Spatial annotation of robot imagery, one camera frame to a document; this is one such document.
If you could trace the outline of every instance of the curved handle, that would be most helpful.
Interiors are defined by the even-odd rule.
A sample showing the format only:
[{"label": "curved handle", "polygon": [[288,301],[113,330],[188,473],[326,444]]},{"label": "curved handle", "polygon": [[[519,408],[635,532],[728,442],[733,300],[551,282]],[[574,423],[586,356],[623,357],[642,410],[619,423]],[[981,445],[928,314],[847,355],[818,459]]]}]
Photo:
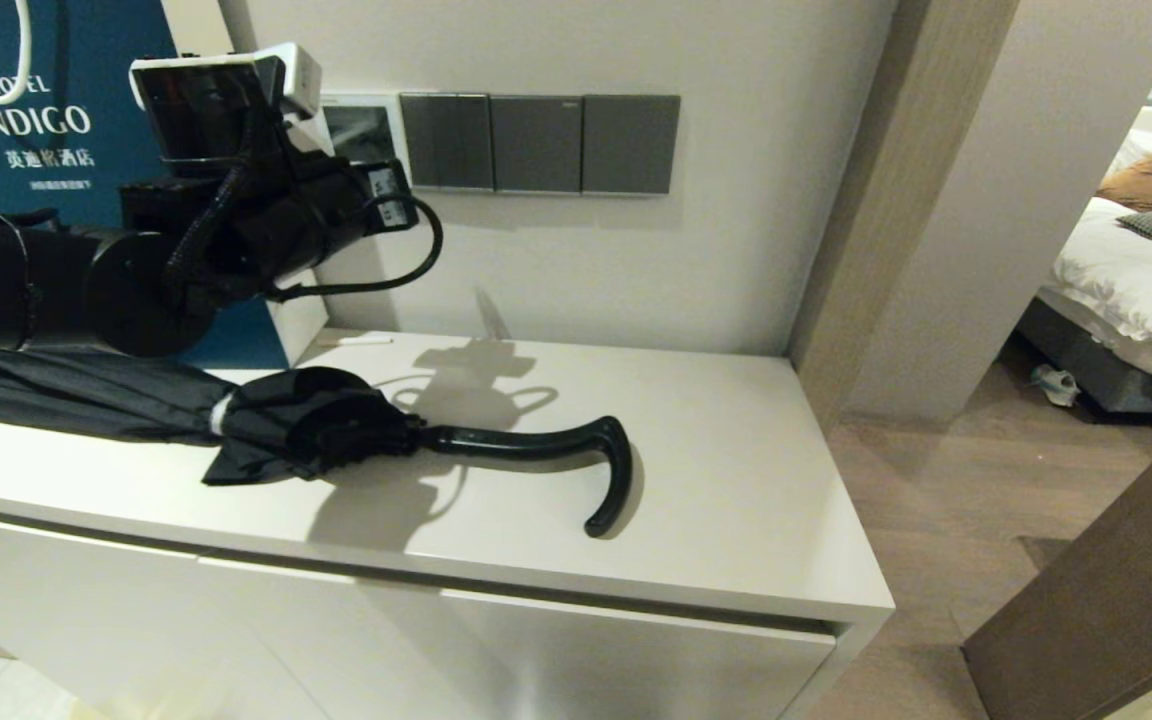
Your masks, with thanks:
[{"label": "curved handle", "polygon": [[420,430],[420,447],[445,455],[470,455],[506,460],[554,460],[598,450],[612,465],[607,497],[585,521],[585,535],[602,537],[616,524],[634,483],[634,454],[621,420],[607,415],[578,429],[556,433],[507,433],[500,430],[456,429],[439,425]]}]

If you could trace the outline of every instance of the umbrella canopy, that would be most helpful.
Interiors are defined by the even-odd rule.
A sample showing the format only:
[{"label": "umbrella canopy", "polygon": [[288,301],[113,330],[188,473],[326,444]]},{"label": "umbrella canopy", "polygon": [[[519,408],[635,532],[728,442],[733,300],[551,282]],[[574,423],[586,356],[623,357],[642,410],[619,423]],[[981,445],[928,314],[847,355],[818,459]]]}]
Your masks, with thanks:
[{"label": "umbrella canopy", "polygon": [[0,422],[120,439],[220,446],[202,482],[234,486],[313,479],[372,455],[420,448],[452,455],[548,460],[599,450],[612,464],[602,506],[585,530],[607,533],[632,482],[616,418],[556,433],[426,427],[364,379],[334,367],[287,370],[234,382],[174,363],[88,350],[0,350]]}]

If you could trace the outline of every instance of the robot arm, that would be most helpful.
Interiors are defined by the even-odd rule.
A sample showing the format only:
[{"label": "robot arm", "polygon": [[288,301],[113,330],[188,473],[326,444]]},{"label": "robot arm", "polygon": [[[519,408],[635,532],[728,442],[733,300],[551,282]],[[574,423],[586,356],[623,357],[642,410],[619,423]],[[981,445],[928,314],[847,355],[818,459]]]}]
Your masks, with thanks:
[{"label": "robot arm", "polygon": [[[442,226],[411,196],[401,164],[353,167],[293,145],[285,114],[314,114],[317,77],[314,60],[290,44],[132,63],[137,103],[170,174],[120,188],[123,228],[0,215],[0,347],[170,355],[200,340],[233,302],[387,290],[429,272]],[[359,237],[415,227],[417,213],[434,242],[411,273],[351,286],[275,285]]]}]

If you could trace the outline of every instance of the light switch panel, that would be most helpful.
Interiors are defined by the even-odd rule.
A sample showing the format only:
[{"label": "light switch panel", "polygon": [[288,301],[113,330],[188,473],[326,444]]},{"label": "light switch panel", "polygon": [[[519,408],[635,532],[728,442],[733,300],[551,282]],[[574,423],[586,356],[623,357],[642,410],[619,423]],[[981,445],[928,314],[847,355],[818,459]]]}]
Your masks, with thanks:
[{"label": "light switch panel", "polygon": [[666,195],[681,105],[676,94],[586,94],[581,190]]},{"label": "light switch panel", "polygon": [[493,190],[487,96],[402,94],[399,101],[414,185]]},{"label": "light switch panel", "polygon": [[579,97],[492,96],[495,187],[502,192],[579,192]]}]

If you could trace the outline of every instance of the umbrella strap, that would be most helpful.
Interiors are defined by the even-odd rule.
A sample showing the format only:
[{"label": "umbrella strap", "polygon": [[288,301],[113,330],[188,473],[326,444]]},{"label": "umbrella strap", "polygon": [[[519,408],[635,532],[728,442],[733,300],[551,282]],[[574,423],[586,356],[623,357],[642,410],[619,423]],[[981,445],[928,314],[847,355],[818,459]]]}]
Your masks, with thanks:
[{"label": "umbrella strap", "polygon": [[209,427],[211,429],[211,434],[215,437],[225,437],[225,415],[229,412],[229,403],[234,400],[234,393],[236,391],[225,393],[225,396],[220,397],[220,402],[211,407]]},{"label": "umbrella strap", "polygon": [[33,342],[33,334],[38,329],[38,302],[41,301],[41,293],[38,291],[38,286],[33,283],[33,273],[29,268],[29,245],[24,241],[23,234],[20,234],[20,227],[1,213],[0,220],[3,220],[6,227],[12,228],[20,243],[20,259],[24,268],[24,276],[22,278],[24,286],[24,323],[20,325],[20,341],[15,346],[15,350],[28,350],[29,343]]}]

